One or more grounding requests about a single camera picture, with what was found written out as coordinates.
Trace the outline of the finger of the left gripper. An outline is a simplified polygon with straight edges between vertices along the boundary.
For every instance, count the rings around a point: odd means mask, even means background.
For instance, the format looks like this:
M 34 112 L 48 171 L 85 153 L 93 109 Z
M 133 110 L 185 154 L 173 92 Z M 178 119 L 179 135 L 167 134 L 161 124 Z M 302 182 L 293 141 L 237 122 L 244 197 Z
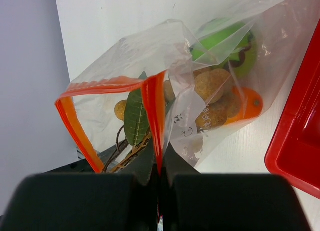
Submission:
M 120 152 L 116 145 L 104 150 L 97 154 L 98 158 L 102 161 L 102 171 L 99 173 L 109 173 L 112 168 L 114 168 L 118 163 L 116 159 L 119 157 Z M 83 158 L 76 162 L 67 164 L 55 168 L 53 170 L 47 171 L 47 173 L 95 173 L 95 170 L 91 167 L 88 161 Z

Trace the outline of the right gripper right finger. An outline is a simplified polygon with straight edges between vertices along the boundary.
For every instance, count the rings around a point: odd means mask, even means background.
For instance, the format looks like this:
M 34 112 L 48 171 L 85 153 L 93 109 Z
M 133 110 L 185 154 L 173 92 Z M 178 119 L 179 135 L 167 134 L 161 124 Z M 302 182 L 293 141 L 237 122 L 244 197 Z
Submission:
M 166 231 L 309 231 L 289 182 L 272 174 L 201 174 L 169 145 L 161 173 Z

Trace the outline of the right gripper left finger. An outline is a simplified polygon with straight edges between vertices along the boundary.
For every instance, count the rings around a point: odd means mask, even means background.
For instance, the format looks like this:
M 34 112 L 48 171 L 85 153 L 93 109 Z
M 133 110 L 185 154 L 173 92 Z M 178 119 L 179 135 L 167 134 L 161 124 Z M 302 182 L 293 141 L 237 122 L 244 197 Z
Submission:
M 47 172 L 26 177 L 0 221 L 3 231 L 155 231 L 157 166 L 146 147 L 146 175 Z

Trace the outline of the clear orange zip top bag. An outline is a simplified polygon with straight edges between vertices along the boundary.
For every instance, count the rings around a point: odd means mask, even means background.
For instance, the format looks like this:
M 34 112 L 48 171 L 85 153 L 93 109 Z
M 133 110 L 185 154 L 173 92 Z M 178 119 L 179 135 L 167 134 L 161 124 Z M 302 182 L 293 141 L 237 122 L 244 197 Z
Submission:
M 216 69 L 194 62 L 191 54 L 199 41 L 196 33 L 214 19 L 229 19 L 232 24 L 253 20 L 255 65 L 243 78 L 229 72 L 238 90 L 247 87 L 262 97 L 260 115 L 265 113 L 299 62 L 301 47 L 309 42 L 320 17 L 320 0 L 112 0 L 105 9 L 119 40 L 80 72 L 55 103 L 97 173 L 103 169 L 98 153 L 125 139 L 115 106 L 135 90 L 141 91 L 154 157 L 162 163 L 172 146 L 174 117 L 190 109 L 194 72 Z M 204 131 L 203 150 L 194 167 L 223 139 L 256 118 Z

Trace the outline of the brown toy longan bunch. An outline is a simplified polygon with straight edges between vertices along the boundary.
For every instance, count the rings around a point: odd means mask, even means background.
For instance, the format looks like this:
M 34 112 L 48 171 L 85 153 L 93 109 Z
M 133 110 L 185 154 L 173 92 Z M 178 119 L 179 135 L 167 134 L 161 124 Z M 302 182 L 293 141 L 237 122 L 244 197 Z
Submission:
M 194 90 L 186 113 L 173 119 L 171 145 L 191 166 L 195 166 L 203 151 L 203 132 L 225 125 L 241 109 L 241 98 L 235 94 L 233 75 L 223 68 L 204 68 L 194 71 Z M 125 138 L 117 140 L 115 150 L 103 167 L 103 172 L 115 173 L 130 164 L 152 138 L 147 113 L 139 89 L 114 107 L 115 116 L 123 121 L 119 129 Z

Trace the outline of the green orange toy mango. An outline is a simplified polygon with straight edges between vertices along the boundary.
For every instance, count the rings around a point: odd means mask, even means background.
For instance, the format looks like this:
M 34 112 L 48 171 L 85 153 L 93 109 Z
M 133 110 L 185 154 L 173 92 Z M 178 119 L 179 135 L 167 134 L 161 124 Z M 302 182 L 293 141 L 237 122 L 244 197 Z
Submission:
M 241 99 L 241 106 L 239 113 L 227 118 L 225 125 L 257 118 L 262 113 L 264 102 L 255 90 L 248 87 L 241 87 L 239 90 L 234 87 L 232 92 Z

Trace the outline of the green toy watermelon ball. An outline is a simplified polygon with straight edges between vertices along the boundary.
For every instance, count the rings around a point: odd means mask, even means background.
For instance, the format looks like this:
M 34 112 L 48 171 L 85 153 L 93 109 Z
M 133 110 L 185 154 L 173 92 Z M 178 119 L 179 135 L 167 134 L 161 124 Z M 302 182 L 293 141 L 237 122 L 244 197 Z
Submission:
M 237 78 L 244 78 L 258 56 L 253 26 L 252 19 L 230 23 L 227 18 L 216 18 L 204 24 L 196 33 L 198 42 L 190 48 L 193 61 L 233 71 Z

